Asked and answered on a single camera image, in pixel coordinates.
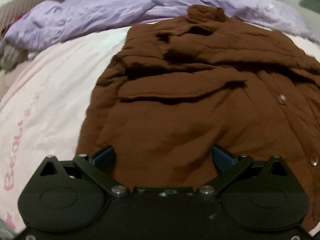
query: blue gripper pad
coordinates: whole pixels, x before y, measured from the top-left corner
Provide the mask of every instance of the blue gripper pad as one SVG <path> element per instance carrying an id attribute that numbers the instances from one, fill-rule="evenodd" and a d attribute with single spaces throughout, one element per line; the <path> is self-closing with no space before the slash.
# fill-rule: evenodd
<path id="1" fill-rule="evenodd" d="M 213 163 L 224 172 L 238 162 L 238 157 L 220 146 L 214 146 L 211 150 Z"/>
<path id="2" fill-rule="evenodd" d="M 89 162 L 101 171 L 116 161 L 116 153 L 113 147 L 105 147 L 89 157 Z"/>

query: gray cloth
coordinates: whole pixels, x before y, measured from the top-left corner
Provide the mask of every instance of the gray cloth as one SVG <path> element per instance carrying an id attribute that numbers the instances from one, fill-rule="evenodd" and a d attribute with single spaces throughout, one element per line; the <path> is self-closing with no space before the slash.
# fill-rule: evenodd
<path id="1" fill-rule="evenodd" d="M 302 0 L 300 6 L 320 14 L 320 0 Z"/>
<path id="2" fill-rule="evenodd" d="M 0 240 L 13 239 L 15 236 L 16 233 L 0 219 Z"/>
<path id="3" fill-rule="evenodd" d="M 16 68 L 19 63 L 28 60 L 28 52 L 23 49 L 15 48 L 4 40 L 0 41 L 0 67 L 7 72 Z"/>

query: bedding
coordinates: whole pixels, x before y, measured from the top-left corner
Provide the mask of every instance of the bedding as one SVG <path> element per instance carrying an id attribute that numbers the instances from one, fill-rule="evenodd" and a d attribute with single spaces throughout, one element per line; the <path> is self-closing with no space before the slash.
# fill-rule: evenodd
<path id="1" fill-rule="evenodd" d="M 44 0 L 13 0 L 0 7 L 0 67 L 6 71 L 13 70 L 17 64 L 27 60 L 28 52 L 7 44 L 3 36 L 15 21 L 42 1 Z"/>
<path id="2" fill-rule="evenodd" d="M 92 89 L 113 55 L 123 47 L 129 29 L 93 33 L 41 52 L 29 65 L 30 71 L 0 102 L 0 185 L 10 189 L 0 188 L 0 219 L 16 232 L 24 228 L 17 209 L 20 192 L 48 154 L 60 160 L 74 157 Z M 316 44 L 287 36 L 320 62 Z"/>
<path id="3" fill-rule="evenodd" d="M 92 32 L 186 16 L 193 4 L 221 7 L 229 17 L 320 43 L 294 8 L 275 0 L 44 1 L 13 24 L 4 38 L 21 49 L 42 51 Z"/>
<path id="4" fill-rule="evenodd" d="M 54 24 L 51 26 L 52 23 L 46 21 L 47 19 L 53 19 L 58 15 L 62 16 L 62 19 L 63 16 L 70 17 L 73 15 L 70 8 L 76 3 L 79 3 L 79 7 L 84 8 L 82 12 L 75 12 L 79 15 L 82 13 L 82 18 L 86 17 L 85 13 L 90 12 L 89 8 L 95 8 L 99 12 L 99 7 L 94 7 L 94 3 L 90 0 L 88 0 L 88 5 L 85 0 L 71 0 L 69 1 L 70 8 L 66 1 L 65 7 L 62 3 L 55 4 L 51 7 L 52 10 L 43 10 L 39 14 L 33 14 L 31 11 L 25 15 L 26 22 L 24 22 L 25 19 L 17 22 L 22 28 L 30 24 L 28 30 L 31 31 L 31 34 L 26 35 L 25 38 L 20 37 L 20 34 L 26 34 L 24 33 L 26 29 L 24 29 L 18 33 L 17 41 L 25 39 L 27 48 L 28 44 L 32 44 L 28 39 L 34 39 L 36 45 L 40 44 L 41 49 L 39 50 L 43 50 L 51 44 L 104 28 L 154 22 L 179 15 L 186 16 L 189 5 L 208 4 L 223 6 L 226 14 L 233 18 L 286 32 L 286 35 L 298 47 L 320 61 L 318 45 L 310 42 L 310 40 L 318 42 L 318 36 L 308 29 L 294 9 L 274 0 L 147 0 L 147 4 L 142 4 L 142 6 L 146 5 L 143 9 L 141 9 L 141 3 L 146 0 L 132 0 L 130 8 L 133 10 L 128 9 L 124 12 L 121 9 L 128 5 L 127 0 L 109 1 L 110 8 L 108 9 L 110 10 L 106 14 L 107 20 L 104 18 L 104 22 L 99 21 L 100 16 L 97 15 L 96 18 L 91 18 L 92 21 L 87 19 L 80 21 L 74 28 L 68 23 L 64 24 L 60 29 L 61 36 L 47 43 L 44 34 L 47 33 L 49 39 L 52 39 L 54 35 L 50 34 L 52 30 L 55 31 Z M 2 98 L 0 102 L 2 127 L 0 145 L 3 155 L 1 156 L 2 162 L 0 162 L 2 173 L 0 184 L 4 187 L 0 188 L 0 203 L 4 205 L 0 206 L 0 219 L 15 231 L 19 232 L 24 228 L 17 209 L 20 192 L 48 154 L 56 155 L 60 160 L 73 158 L 92 89 L 98 77 L 109 65 L 113 55 L 121 50 L 129 29 L 130 27 L 124 27 L 92 33 L 49 47 L 28 64 L 28 70 L 24 70 Z M 287 33 L 301 35 L 306 39 Z M 314 234 L 317 231 L 318 228 L 315 228 L 311 233 Z"/>
<path id="5" fill-rule="evenodd" d="M 11 72 L 4 72 L 3 75 L 0 75 L 0 100 L 2 100 L 4 95 L 14 83 L 30 70 L 31 66 L 32 65 L 29 61 L 25 61 L 21 64 L 18 64 L 17 67 Z"/>
<path id="6" fill-rule="evenodd" d="M 217 176 L 208 150 L 281 155 L 308 195 L 303 228 L 320 221 L 320 63 L 285 35 L 189 7 L 135 25 L 92 91 L 77 152 L 106 145 L 111 176 L 133 189 L 194 189 Z"/>

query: pink printed lettering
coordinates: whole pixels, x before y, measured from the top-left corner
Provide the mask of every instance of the pink printed lettering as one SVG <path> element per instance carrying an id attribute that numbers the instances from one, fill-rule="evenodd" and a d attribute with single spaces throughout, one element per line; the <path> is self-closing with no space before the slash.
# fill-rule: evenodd
<path id="1" fill-rule="evenodd" d="M 12 152 L 13 153 L 16 153 L 19 149 L 19 144 L 20 142 L 19 141 L 14 141 L 14 143 L 12 144 Z"/>
<path id="2" fill-rule="evenodd" d="M 26 109 L 24 110 L 24 115 L 25 115 L 25 116 L 30 116 L 30 114 L 31 114 L 31 110 L 30 110 L 29 108 L 26 108 Z"/>
<path id="3" fill-rule="evenodd" d="M 19 131 L 20 131 L 20 135 L 19 135 L 19 136 L 17 136 L 17 135 L 16 135 L 16 136 L 14 137 L 14 139 L 15 139 L 15 140 L 20 140 L 21 135 L 22 135 L 22 130 L 23 130 L 23 128 L 22 128 L 22 127 L 20 127 L 20 129 L 19 129 Z"/>
<path id="4" fill-rule="evenodd" d="M 34 100 L 31 102 L 30 105 L 34 105 L 39 100 L 39 96 L 35 96 L 33 99 Z"/>
<path id="5" fill-rule="evenodd" d="M 4 176 L 4 190 L 10 191 L 14 188 L 14 171 L 8 172 Z"/>
<path id="6" fill-rule="evenodd" d="M 15 166 L 15 164 L 16 164 L 16 159 L 17 159 L 16 156 L 11 156 L 10 162 L 9 162 L 9 167 L 10 167 L 10 169 L 13 169 L 13 167 Z"/>
<path id="7" fill-rule="evenodd" d="M 7 217 L 4 221 L 12 230 L 16 230 L 16 226 L 12 222 L 12 215 L 7 212 Z"/>

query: metal screw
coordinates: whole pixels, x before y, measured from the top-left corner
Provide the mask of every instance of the metal screw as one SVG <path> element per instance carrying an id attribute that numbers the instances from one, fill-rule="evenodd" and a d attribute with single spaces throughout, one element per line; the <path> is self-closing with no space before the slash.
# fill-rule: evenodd
<path id="1" fill-rule="evenodd" d="M 214 187 L 211 187 L 209 185 L 205 185 L 205 186 L 202 186 L 199 188 L 199 191 L 202 193 L 202 194 L 211 194 L 214 192 Z"/>
<path id="2" fill-rule="evenodd" d="M 177 190 L 175 189 L 166 189 L 164 192 L 167 194 L 178 194 Z"/>
<path id="3" fill-rule="evenodd" d="M 124 194 L 127 192 L 127 188 L 125 186 L 119 185 L 119 186 L 114 186 L 111 191 L 115 194 Z"/>
<path id="4" fill-rule="evenodd" d="M 32 235 L 27 235 L 26 240 L 36 240 L 36 238 Z"/>
<path id="5" fill-rule="evenodd" d="M 301 237 L 300 237 L 300 236 L 293 236 L 293 237 L 291 238 L 291 240 L 301 240 Z"/>

